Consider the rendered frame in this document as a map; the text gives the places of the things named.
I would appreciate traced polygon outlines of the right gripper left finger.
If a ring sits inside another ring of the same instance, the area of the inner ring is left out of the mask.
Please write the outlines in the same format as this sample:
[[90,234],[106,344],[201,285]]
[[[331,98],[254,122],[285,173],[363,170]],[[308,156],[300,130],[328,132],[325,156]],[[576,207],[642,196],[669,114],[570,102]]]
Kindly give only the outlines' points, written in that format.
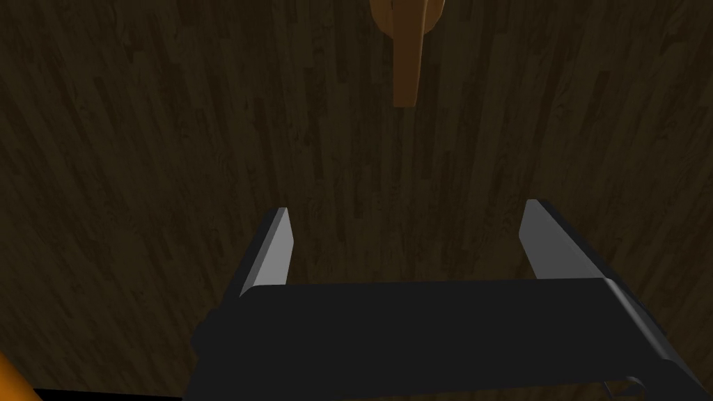
[[286,284],[293,246],[288,209],[268,210],[230,282],[231,297],[240,297],[257,285]]

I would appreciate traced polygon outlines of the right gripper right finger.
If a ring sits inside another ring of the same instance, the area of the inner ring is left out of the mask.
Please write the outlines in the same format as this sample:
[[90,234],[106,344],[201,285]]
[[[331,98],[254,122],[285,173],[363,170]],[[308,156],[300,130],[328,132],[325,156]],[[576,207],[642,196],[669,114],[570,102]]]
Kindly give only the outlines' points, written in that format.
[[615,279],[612,268],[546,200],[527,200],[519,241],[538,279]]

